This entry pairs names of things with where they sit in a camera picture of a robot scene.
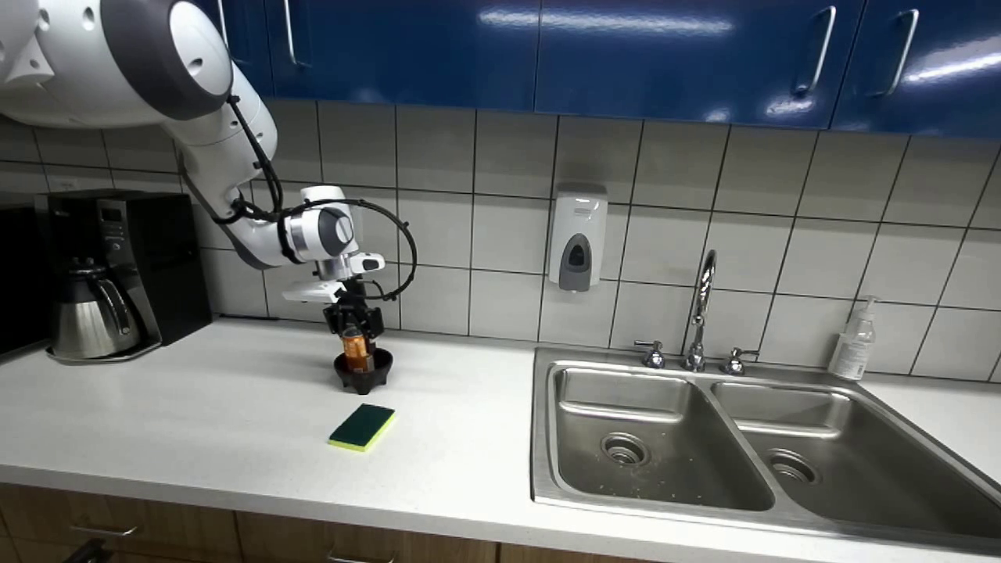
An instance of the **sponge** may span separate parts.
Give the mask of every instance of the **sponge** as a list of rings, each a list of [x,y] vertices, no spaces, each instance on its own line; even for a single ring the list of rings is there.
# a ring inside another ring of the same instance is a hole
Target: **sponge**
[[[330,448],[364,454],[378,444],[385,427],[398,420],[395,408],[363,404],[327,436]]]

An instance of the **kitchen counter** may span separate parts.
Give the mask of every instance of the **kitchen counter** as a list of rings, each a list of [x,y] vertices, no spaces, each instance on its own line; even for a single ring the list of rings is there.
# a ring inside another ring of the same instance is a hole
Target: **kitchen counter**
[[[25,353],[0,364],[0,480],[411,528],[641,559],[988,559],[675,516],[530,504],[530,346],[381,337],[386,386],[345,394],[311,326],[212,323],[119,364]],[[867,386],[1001,480],[1001,386],[873,379]],[[371,454],[326,434],[398,408]]]

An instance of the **upper cabinet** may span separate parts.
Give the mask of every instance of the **upper cabinet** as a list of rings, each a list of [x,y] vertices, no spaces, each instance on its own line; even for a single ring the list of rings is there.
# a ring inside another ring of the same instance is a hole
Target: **upper cabinet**
[[[542,0],[539,109],[828,125],[862,0]]]
[[[218,29],[229,57],[259,93],[272,93],[262,0],[192,0]]]
[[[535,102],[535,0],[267,0],[265,6],[276,93],[480,109]]]
[[[834,127],[1001,137],[1001,4],[868,0]]]

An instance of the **wall-mounted dispenser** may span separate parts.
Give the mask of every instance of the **wall-mounted dispenser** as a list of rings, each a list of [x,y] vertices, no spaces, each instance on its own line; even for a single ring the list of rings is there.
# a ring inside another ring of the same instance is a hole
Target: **wall-mounted dispenser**
[[[589,290],[600,281],[607,189],[592,184],[557,187],[550,227],[550,281],[564,290]]]

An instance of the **stainless steel sink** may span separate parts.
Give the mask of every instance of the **stainless steel sink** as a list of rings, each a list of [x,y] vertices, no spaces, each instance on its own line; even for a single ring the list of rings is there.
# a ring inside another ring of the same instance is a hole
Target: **stainless steel sink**
[[[600,496],[766,510],[772,495],[689,379],[607,370],[554,375],[554,466],[567,489]]]
[[[996,484],[842,379],[539,350],[530,414],[542,504],[1001,552]]]

